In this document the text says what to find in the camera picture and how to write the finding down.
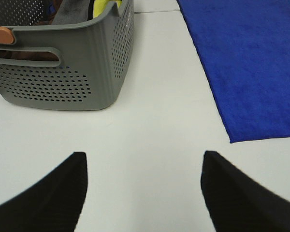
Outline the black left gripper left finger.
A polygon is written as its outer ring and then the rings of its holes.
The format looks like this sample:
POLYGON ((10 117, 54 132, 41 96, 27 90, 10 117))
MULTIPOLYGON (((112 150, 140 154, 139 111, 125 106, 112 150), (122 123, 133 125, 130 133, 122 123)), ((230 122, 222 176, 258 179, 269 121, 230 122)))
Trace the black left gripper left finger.
POLYGON ((87 187, 86 153, 73 152, 33 186, 0 205, 0 232, 73 232, 87 187))

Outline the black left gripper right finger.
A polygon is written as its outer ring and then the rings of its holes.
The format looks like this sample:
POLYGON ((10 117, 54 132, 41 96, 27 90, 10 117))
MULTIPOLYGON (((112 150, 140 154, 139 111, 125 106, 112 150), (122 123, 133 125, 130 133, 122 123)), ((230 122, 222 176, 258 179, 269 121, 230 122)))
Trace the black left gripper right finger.
POLYGON ((290 232, 290 202, 216 151, 204 153, 201 190, 217 232, 290 232))

